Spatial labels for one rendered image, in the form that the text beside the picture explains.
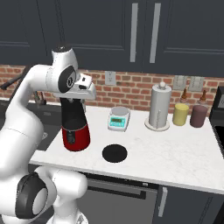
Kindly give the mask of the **grey dishwasher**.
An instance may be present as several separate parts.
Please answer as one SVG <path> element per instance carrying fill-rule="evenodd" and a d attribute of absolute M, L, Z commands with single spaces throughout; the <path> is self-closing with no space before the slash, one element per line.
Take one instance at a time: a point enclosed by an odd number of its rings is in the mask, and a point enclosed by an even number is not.
<path fill-rule="evenodd" d="M 87 192 L 78 199 L 89 224 L 152 224 L 158 185 L 85 173 Z"/>

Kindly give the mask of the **black appliance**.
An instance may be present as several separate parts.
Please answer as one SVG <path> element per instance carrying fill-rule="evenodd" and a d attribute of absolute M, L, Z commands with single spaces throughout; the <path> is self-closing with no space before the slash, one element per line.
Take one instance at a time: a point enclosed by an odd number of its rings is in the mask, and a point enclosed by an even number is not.
<path fill-rule="evenodd" d="M 224 127 L 224 87 L 217 88 L 209 121 L 213 126 Z"/>

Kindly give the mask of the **dark low cupboard door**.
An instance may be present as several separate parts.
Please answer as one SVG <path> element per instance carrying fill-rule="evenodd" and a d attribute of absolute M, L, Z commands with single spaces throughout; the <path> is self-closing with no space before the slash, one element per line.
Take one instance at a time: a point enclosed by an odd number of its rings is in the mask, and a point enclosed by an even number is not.
<path fill-rule="evenodd" d="M 224 195 L 165 186 L 168 190 L 163 217 L 158 217 L 162 186 L 158 188 L 153 224 L 214 224 Z"/>

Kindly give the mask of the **grey wall outlet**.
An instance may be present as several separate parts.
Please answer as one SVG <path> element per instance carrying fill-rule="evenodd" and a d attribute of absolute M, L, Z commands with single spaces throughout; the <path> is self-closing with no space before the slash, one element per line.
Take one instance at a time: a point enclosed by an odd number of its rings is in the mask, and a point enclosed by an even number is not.
<path fill-rule="evenodd" d="M 204 78 L 199 76 L 192 76 L 188 90 L 191 92 L 200 92 L 203 88 Z"/>
<path fill-rule="evenodd" d="M 187 77 L 184 75 L 175 75 L 173 80 L 174 90 L 184 90 L 186 87 Z"/>
<path fill-rule="evenodd" d="M 105 84 L 108 86 L 114 86 L 116 84 L 116 72 L 106 71 L 105 72 Z"/>

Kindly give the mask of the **dark sink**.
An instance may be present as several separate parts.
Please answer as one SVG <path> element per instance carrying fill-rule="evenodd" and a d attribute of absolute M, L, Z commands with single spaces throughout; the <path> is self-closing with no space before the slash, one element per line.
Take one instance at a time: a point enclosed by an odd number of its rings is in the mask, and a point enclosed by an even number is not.
<path fill-rule="evenodd" d="M 39 151 L 46 151 L 61 130 L 61 107 L 57 105 L 37 105 L 29 103 L 27 108 L 33 112 L 44 125 L 44 135 L 38 146 Z"/>

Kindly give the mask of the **teal and white kitchen scale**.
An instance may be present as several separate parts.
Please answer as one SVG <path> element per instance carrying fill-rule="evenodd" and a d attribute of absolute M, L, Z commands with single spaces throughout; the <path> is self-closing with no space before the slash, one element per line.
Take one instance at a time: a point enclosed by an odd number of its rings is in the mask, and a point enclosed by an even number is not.
<path fill-rule="evenodd" d="M 108 129 L 124 132 L 130 121 L 130 109 L 125 107 L 113 107 L 108 115 Z"/>

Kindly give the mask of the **black round blender lid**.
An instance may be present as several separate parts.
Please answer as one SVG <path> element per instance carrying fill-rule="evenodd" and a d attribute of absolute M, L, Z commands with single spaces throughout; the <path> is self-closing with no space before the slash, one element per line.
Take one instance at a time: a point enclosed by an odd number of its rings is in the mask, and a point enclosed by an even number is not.
<path fill-rule="evenodd" d="M 102 150 L 102 157 L 110 163 L 120 163 L 127 156 L 128 152 L 126 148 L 120 144 L 110 144 Z"/>

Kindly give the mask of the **black hob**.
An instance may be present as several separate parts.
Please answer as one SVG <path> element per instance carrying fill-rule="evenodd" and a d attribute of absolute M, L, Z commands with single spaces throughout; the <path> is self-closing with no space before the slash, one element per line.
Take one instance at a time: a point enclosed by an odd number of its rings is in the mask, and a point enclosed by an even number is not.
<path fill-rule="evenodd" d="M 215 126 L 214 130 L 215 130 L 215 134 L 216 134 L 217 139 L 218 139 L 218 143 L 219 143 L 220 148 L 221 148 L 221 152 L 224 155 L 224 127 Z"/>

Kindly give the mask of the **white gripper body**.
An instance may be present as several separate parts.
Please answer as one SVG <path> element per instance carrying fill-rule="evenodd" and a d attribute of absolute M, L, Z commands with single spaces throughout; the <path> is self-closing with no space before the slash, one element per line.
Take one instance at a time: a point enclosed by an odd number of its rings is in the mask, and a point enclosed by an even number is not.
<path fill-rule="evenodd" d="M 96 98 L 95 84 L 92 83 L 88 89 L 77 90 L 74 87 L 64 94 L 53 94 L 58 98 L 94 100 Z"/>

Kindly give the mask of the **black tap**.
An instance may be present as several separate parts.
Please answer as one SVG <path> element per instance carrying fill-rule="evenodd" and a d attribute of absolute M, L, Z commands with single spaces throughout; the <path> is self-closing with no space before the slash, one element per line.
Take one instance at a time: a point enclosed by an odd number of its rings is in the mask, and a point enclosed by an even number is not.
<path fill-rule="evenodd" d="M 0 88 L 2 90 L 6 90 L 7 87 L 9 87 L 10 85 L 12 85 L 14 82 L 18 81 L 18 80 L 22 80 L 23 75 L 20 74 L 18 76 L 16 76 L 15 78 L 10 79 L 9 81 L 6 81 L 3 85 L 0 86 Z M 40 95 L 38 95 L 38 92 L 35 91 L 33 93 L 34 95 L 34 101 L 38 104 L 38 105 L 46 105 L 46 100 L 44 99 L 43 93 L 40 93 Z"/>

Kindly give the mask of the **brown bottle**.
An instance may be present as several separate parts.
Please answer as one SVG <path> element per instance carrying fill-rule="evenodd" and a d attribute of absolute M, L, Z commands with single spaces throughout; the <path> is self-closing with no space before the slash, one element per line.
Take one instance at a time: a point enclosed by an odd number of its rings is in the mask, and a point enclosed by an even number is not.
<path fill-rule="evenodd" d="M 205 107 L 207 106 L 206 93 L 207 93 L 207 91 L 204 90 L 202 96 L 199 98 L 199 103 L 200 103 L 202 106 L 205 106 Z"/>
<path fill-rule="evenodd" d="M 188 104 L 187 95 L 186 95 L 186 88 L 184 89 L 184 92 L 181 95 L 180 102 L 184 103 L 184 104 Z"/>

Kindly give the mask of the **yellow canister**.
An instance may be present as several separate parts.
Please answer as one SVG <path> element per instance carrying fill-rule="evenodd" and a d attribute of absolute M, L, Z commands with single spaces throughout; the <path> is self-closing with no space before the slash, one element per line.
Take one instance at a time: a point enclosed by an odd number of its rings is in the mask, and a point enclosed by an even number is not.
<path fill-rule="evenodd" d="M 177 103 L 174 108 L 172 122 L 177 126 L 183 126 L 186 123 L 189 106 L 184 103 Z"/>

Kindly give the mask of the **white paper towel holder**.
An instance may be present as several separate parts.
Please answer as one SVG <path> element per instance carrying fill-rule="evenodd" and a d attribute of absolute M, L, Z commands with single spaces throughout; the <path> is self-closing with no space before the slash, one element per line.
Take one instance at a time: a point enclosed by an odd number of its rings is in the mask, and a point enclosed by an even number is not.
<path fill-rule="evenodd" d="M 150 113 L 145 126 L 154 131 L 165 131 L 170 128 L 167 120 L 172 88 L 163 81 L 155 84 L 151 90 Z"/>

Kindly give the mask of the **maroon canister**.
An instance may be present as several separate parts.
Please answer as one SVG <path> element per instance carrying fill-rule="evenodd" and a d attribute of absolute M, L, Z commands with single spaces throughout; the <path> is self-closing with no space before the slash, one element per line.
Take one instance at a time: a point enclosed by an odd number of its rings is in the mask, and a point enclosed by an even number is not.
<path fill-rule="evenodd" d="M 192 108 L 190 124 L 194 128 L 201 128 L 204 125 L 206 116 L 207 116 L 207 107 L 202 105 L 195 105 Z"/>

